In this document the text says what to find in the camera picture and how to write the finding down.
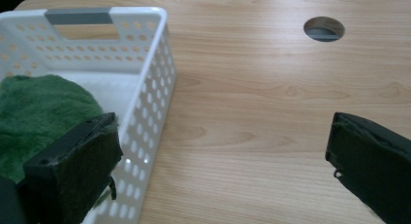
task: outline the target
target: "basket ventilation hole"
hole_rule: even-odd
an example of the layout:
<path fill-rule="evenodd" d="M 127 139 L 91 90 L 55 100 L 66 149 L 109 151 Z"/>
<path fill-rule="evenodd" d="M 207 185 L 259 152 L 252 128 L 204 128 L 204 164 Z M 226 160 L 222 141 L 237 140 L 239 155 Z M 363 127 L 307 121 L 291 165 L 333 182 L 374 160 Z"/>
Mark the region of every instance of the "basket ventilation hole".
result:
<path fill-rule="evenodd" d="M 154 124 L 154 126 L 153 126 L 153 133 L 154 133 L 154 134 L 157 134 L 157 133 L 158 133 L 158 126 L 157 126 L 157 124 Z"/>
<path fill-rule="evenodd" d="M 7 53 L 2 53 L 2 54 L 1 54 L 1 59 L 2 59 L 3 61 L 9 61 L 9 60 L 10 60 L 10 56 L 9 56 L 9 54 L 7 54 Z"/>
<path fill-rule="evenodd" d="M 136 153 L 137 152 L 137 142 L 136 141 L 132 141 L 131 142 L 131 146 L 130 146 L 130 149 L 131 149 L 131 151 L 133 152 L 133 153 Z"/>
<path fill-rule="evenodd" d="M 145 131 L 144 134 L 142 135 L 142 139 L 144 140 L 145 143 L 148 142 L 148 133 Z"/>
<path fill-rule="evenodd" d="M 133 191 L 134 191 L 133 184 L 129 183 L 129 185 L 127 185 L 127 191 L 126 191 L 127 197 L 131 197 L 133 195 Z"/>
<path fill-rule="evenodd" d="M 146 107 L 142 108 L 142 118 L 148 118 L 148 110 Z"/>
<path fill-rule="evenodd" d="M 126 188 L 126 182 L 123 179 L 121 179 L 117 186 L 117 193 L 119 194 L 123 193 L 125 188 Z"/>
<path fill-rule="evenodd" d="M 114 216 L 117 215 L 117 213 L 118 213 L 118 203 L 117 203 L 117 202 L 113 202 L 113 203 L 111 204 L 111 208 L 110 208 L 110 213 L 109 213 L 109 215 L 112 216 L 112 217 L 114 217 Z"/>
<path fill-rule="evenodd" d="M 44 24 L 39 24 L 39 27 L 40 27 L 40 29 L 42 29 L 42 30 L 46 30 L 47 28 L 46 28 L 46 26 L 44 25 Z"/>
<path fill-rule="evenodd" d="M 145 171 L 141 170 L 140 171 L 140 176 L 139 176 L 140 181 L 144 181 L 145 180 Z"/>
<path fill-rule="evenodd" d="M 157 89 L 157 82 L 155 80 L 152 81 L 151 86 L 153 89 Z"/>
<path fill-rule="evenodd" d="M 16 28 L 20 31 L 24 31 L 24 27 L 21 24 L 16 25 Z"/>
<path fill-rule="evenodd" d="M 145 37 L 145 35 L 140 35 L 139 38 L 144 42 L 147 41 L 147 37 Z"/>
<path fill-rule="evenodd" d="M 158 110 L 157 103 L 153 103 L 152 109 L 153 109 L 154 112 L 157 112 L 157 110 Z"/>
<path fill-rule="evenodd" d="M 121 219 L 124 219 L 124 218 L 126 218 L 126 215 L 127 215 L 127 205 L 124 205 L 124 204 L 123 204 L 123 205 L 121 206 L 119 216 L 120 216 Z"/>
<path fill-rule="evenodd" d="M 150 155 L 149 155 L 149 154 L 146 154 L 145 157 L 144 157 L 143 162 L 144 162 L 145 164 L 147 164 L 149 161 L 150 161 Z"/>
<path fill-rule="evenodd" d="M 161 111 L 157 112 L 157 119 L 161 120 L 163 118 L 163 113 Z"/>
<path fill-rule="evenodd" d="M 153 117 L 152 116 L 149 116 L 148 117 L 148 126 L 153 126 L 153 124 L 154 124 L 154 120 L 153 120 Z"/>
<path fill-rule="evenodd" d="M 134 26 L 135 26 L 137 29 L 142 29 L 142 25 L 141 25 L 139 22 L 135 22 L 135 23 L 134 23 Z"/>
<path fill-rule="evenodd" d="M 150 139 L 150 140 L 148 141 L 148 147 L 150 147 L 150 148 L 153 148 L 153 147 L 154 147 L 154 140 L 153 140 L 153 139 Z"/>
<path fill-rule="evenodd" d="M 132 165 L 131 165 L 131 160 L 126 159 L 125 164 L 124 164 L 124 171 L 129 173 L 131 171 Z"/>
<path fill-rule="evenodd" d="M 133 167 L 133 177 L 137 177 L 139 175 L 139 166 L 134 165 Z"/>
<path fill-rule="evenodd" d="M 121 22 L 121 26 L 123 26 L 124 29 L 130 29 L 130 24 L 127 22 Z"/>
<path fill-rule="evenodd" d="M 139 125 L 137 126 L 137 134 L 141 135 L 142 134 L 142 125 L 139 123 Z"/>
<path fill-rule="evenodd" d="M 17 62 L 13 65 L 13 67 L 15 67 L 15 69 L 21 69 L 21 64 Z"/>
<path fill-rule="evenodd" d="M 139 148 L 139 158 L 142 159 L 142 156 L 144 155 L 144 149 L 142 147 Z"/>
<path fill-rule="evenodd" d="M 151 93 L 147 94 L 147 102 L 148 104 L 151 104 L 151 102 L 153 102 L 153 96 L 151 95 Z"/>
<path fill-rule="evenodd" d="M 17 50 L 16 45 L 9 45 L 9 50 L 10 51 L 16 51 Z"/>
<path fill-rule="evenodd" d="M 134 218 L 135 216 L 136 216 L 136 208 L 131 207 L 131 208 L 129 209 L 128 218 L 129 218 L 130 220 L 133 220 L 133 218 Z"/>
<path fill-rule="evenodd" d="M 137 187 L 136 190 L 134 191 L 134 199 L 138 200 L 141 195 L 142 195 L 142 191 L 139 187 Z"/>

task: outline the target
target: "wood grain surface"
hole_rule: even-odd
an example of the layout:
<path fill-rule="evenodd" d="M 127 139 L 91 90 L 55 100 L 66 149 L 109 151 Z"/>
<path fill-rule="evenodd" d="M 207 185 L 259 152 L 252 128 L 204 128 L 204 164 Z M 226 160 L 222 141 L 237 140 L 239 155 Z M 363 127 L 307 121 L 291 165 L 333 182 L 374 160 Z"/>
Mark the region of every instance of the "wood grain surface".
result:
<path fill-rule="evenodd" d="M 335 112 L 411 138 L 411 0 L 27 0 L 158 6 L 178 79 L 141 223 L 382 223 L 332 176 Z M 302 29 L 345 26 L 333 43 Z"/>

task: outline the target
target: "basket handle slot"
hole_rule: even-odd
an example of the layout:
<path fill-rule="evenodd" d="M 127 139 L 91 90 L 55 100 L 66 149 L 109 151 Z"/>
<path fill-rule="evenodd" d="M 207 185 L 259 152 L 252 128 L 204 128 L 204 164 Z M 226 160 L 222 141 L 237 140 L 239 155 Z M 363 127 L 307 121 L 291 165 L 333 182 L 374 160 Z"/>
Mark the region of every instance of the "basket handle slot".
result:
<path fill-rule="evenodd" d="M 113 24 L 110 9 L 51 9 L 45 12 L 45 17 L 67 40 L 117 40 L 118 29 Z M 96 28 L 101 29 L 100 34 L 96 35 Z"/>
<path fill-rule="evenodd" d="M 45 16 L 52 25 L 110 24 L 110 8 L 52 9 Z"/>

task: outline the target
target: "green cloth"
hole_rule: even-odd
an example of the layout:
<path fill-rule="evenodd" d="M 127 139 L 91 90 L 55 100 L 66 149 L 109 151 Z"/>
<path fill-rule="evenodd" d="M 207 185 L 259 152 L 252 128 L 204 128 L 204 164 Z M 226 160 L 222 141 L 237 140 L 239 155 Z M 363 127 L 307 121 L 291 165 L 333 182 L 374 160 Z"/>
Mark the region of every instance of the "green cloth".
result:
<path fill-rule="evenodd" d="M 102 114 L 93 96 L 58 76 L 0 83 L 0 176 L 20 182 L 22 165 L 81 122 Z"/>
<path fill-rule="evenodd" d="M 359 116 L 337 112 L 326 159 L 338 180 L 383 221 L 411 223 L 411 141 Z"/>

